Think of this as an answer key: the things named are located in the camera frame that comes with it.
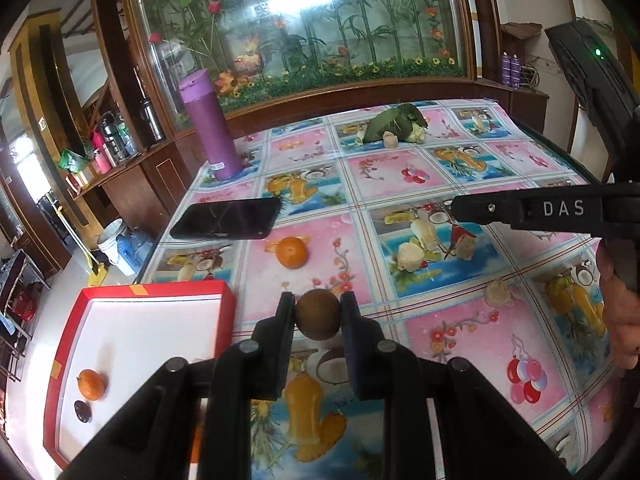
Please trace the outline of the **person right hand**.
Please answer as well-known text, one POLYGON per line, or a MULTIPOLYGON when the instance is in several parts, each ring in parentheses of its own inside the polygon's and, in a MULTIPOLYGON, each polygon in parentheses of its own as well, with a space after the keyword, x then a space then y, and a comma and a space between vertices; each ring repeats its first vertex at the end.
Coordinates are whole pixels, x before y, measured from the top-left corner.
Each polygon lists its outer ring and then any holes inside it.
POLYGON ((639 296, 615 274, 605 240, 600 240, 598 246, 597 266, 604 300, 603 319, 610 336, 613 360, 623 370, 632 370, 639 363, 639 296))

